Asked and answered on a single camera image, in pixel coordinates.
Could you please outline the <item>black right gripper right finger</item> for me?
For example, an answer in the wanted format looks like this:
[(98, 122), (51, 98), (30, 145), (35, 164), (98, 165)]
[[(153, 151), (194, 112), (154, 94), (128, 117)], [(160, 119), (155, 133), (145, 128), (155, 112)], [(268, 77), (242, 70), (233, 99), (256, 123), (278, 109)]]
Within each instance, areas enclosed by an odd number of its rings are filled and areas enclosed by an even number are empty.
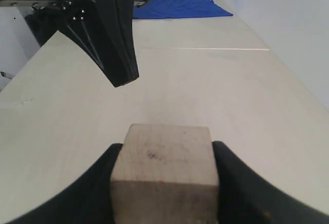
[(247, 166), (225, 143), (212, 143), (219, 223), (328, 223), (328, 215), (282, 192)]

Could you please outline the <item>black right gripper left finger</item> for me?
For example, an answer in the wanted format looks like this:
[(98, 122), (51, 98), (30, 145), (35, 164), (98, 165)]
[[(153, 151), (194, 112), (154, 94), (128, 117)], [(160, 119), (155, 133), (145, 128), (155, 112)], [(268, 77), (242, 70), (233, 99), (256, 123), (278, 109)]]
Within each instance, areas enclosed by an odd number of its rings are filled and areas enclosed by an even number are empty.
[(10, 223), (115, 223), (110, 176), (122, 144), (112, 144), (75, 182)]

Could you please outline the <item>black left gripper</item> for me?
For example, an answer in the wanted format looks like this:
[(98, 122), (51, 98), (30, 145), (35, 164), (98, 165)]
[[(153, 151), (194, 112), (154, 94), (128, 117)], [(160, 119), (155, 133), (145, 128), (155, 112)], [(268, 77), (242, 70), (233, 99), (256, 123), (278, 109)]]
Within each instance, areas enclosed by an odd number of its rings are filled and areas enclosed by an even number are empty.
[(54, 26), (85, 51), (114, 87), (139, 78), (134, 49), (134, 6), (150, 0), (1, 0), (29, 7), (29, 26)]

